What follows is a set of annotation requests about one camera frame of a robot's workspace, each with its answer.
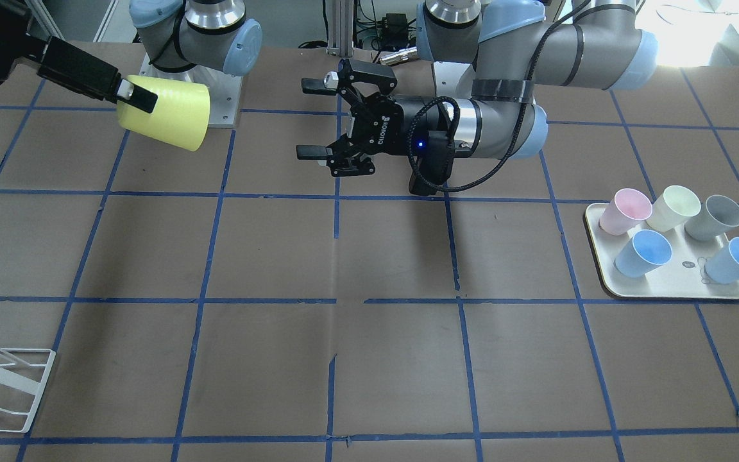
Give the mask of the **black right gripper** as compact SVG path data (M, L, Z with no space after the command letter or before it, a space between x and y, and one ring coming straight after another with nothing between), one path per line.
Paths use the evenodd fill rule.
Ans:
M16 65L26 64L39 76L78 94L120 101L147 114L155 111L158 94L121 78L114 65L61 38L30 35L32 17L29 6L21 1L0 1L0 85Z

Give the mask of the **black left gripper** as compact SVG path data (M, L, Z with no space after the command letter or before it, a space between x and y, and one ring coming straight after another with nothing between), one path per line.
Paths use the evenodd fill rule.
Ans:
M332 176L372 175L374 155L414 156L416 130L449 132L451 103L393 94L397 86L391 68L354 59L341 60L337 71L323 77L303 77L303 94L338 94L349 103L352 122L329 146L297 144L298 160L328 162Z

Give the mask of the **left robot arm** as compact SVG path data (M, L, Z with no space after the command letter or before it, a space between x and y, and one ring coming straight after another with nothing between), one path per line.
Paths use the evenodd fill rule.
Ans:
M375 155L407 156L413 193L429 195L444 188L458 158L503 166L542 149L548 122L536 85L634 90L651 79L659 41L636 28L633 1L573 1L566 17L545 16L540 1L423 1L418 56L468 64L459 96L403 96L392 68L343 59L302 89L345 100L351 126L328 146L299 144L297 158L332 176L363 176L375 172Z

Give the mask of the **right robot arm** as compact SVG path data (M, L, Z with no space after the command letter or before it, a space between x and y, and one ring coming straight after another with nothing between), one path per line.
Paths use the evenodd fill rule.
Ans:
M230 76L254 67L263 30L241 1L132 1L132 23L149 63L167 74L200 65ZM128 103L151 114L160 97L114 66L62 38L30 35L33 13L21 1L0 1L0 85L17 64L61 87L100 101Z

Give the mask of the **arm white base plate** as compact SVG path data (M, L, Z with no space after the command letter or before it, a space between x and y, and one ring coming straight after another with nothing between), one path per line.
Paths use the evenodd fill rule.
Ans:
M167 73L153 67L148 55L144 56L140 75L206 85L210 99L208 128L235 128L240 110L242 77L226 75L202 65L181 73Z
M475 71L467 62L434 62L435 96L469 99Z

